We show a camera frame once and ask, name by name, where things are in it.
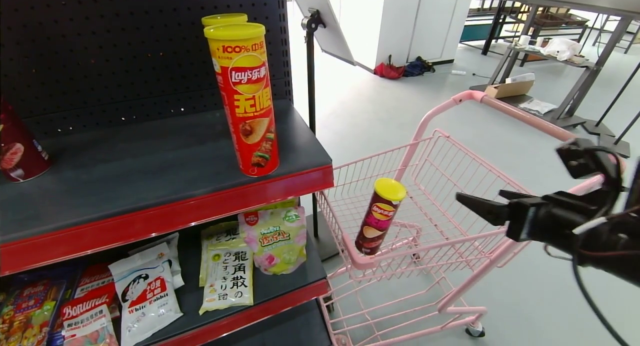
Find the cart wheel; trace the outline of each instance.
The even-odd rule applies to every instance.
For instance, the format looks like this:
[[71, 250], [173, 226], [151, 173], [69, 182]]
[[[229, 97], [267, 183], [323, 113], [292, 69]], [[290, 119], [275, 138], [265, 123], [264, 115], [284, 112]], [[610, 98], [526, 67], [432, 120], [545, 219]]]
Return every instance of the cart wheel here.
[[329, 313], [333, 313], [333, 311], [336, 309], [336, 308], [334, 308], [334, 303], [331, 302], [333, 300], [334, 300], [334, 296], [333, 295], [327, 295], [327, 296], [324, 296], [322, 298], [322, 302], [324, 303], [324, 306], [326, 307], [326, 311], [329, 312]]
[[466, 334], [471, 337], [484, 337], [485, 336], [485, 328], [482, 326], [482, 323], [478, 322], [475, 325], [467, 325], [464, 329]]
[[335, 342], [338, 346], [352, 346], [352, 341], [343, 334], [335, 335]]

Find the cart handle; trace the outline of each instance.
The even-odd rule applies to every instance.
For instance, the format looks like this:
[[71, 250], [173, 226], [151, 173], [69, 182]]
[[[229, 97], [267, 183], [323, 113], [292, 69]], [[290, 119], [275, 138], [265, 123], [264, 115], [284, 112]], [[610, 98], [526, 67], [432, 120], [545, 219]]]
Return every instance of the cart handle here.
[[[458, 93], [457, 95], [451, 97], [451, 99], [447, 100], [443, 104], [440, 104], [439, 106], [436, 106], [432, 110], [427, 112], [427, 114], [420, 121], [420, 124], [418, 125], [418, 129], [416, 129], [413, 139], [411, 141], [412, 142], [419, 141], [425, 136], [425, 130], [427, 129], [427, 126], [435, 116], [439, 115], [440, 113], [443, 113], [448, 109], [453, 108], [454, 106], [457, 106], [469, 100], [474, 100], [476, 102], [486, 104], [487, 106], [493, 109], [496, 109], [498, 111], [501, 111], [502, 113], [505, 113], [505, 115], [514, 117], [515, 119], [522, 121], [530, 125], [531, 127], [534, 127], [535, 129], [538, 129], [539, 131], [542, 131], [548, 134], [549, 136], [553, 136], [562, 142], [566, 142], [569, 139], [576, 137], [573, 133], [567, 131], [566, 129], [562, 129], [545, 120], [542, 120], [537, 116], [531, 115], [531, 113], [522, 111], [521, 109], [518, 109], [514, 106], [510, 106], [509, 104], [506, 104], [501, 100], [495, 99], [494, 97], [490, 97], [485, 92], [469, 90], [469, 91]], [[417, 149], [416, 147], [409, 147], [409, 149], [407, 149], [406, 154], [402, 158], [402, 164], [407, 164], [405, 163], [405, 161], [409, 161], [413, 158], [414, 153], [416, 152], [416, 149]], [[617, 161], [620, 163], [620, 168], [624, 173], [626, 168], [625, 162], [620, 157], [617, 158]], [[405, 170], [406, 170], [405, 167], [400, 168], [400, 170], [398, 170], [394, 178], [396, 180], [402, 179], [402, 176], [404, 175]]]

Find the pink shopping cart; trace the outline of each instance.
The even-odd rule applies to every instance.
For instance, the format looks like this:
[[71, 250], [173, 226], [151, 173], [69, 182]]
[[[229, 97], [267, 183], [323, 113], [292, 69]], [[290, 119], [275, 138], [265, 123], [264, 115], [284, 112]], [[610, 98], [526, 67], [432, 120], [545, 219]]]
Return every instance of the pink shopping cart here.
[[[329, 275], [331, 293], [322, 300], [334, 344], [398, 344], [454, 327], [484, 336], [480, 319], [487, 308], [470, 306], [461, 297], [524, 245], [518, 247], [505, 237], [505, 228], [489, 225], [455, 201], [455, 193], [497, 199], [500, 189], [526, 191], [445, 132], [424, 136], [432, 118], [467, 100], [561, 141], [573, 138], [482, 92], [466, 91], [429, 111], [406, 145], [336, 167], [335, 187], [317, 194], [343, 260], [343, 267]], [[380, 251], [366, 256], [354, 240], [380, 177], [402, 182], [407, 197]], [[583, 194], [601, 183], [601, 176], [594, 177], [570, 191]], [[394, 283], [381, 294], [380, 282]]]

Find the dark red chip can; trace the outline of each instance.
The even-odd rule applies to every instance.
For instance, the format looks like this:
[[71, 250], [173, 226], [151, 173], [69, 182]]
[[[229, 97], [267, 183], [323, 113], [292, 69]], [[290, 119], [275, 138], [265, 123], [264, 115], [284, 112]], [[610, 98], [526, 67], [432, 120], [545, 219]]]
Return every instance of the dark red chip can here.
[[355, 241], [358, 251], [365, 255], [375, 255], [380, 250], [400, 201], [407, 195], [407, 189], [394, 179], [377, 179], [373, 188], [373, 196]]
[[13, 107], [0, 100], [0, 171], [11, 182], [23, 182], [42, 175], [51, 167], [42, 149]]

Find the black pegboard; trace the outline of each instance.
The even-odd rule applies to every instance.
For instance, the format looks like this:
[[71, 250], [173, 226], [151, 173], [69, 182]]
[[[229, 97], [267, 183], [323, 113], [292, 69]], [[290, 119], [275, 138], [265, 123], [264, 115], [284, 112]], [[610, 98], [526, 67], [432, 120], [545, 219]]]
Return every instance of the black pegboard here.
[[39, 136], [219, 109], [201, 17], [264, 24], [292, 98], [286, 0], [0, 0], [2, 94]]

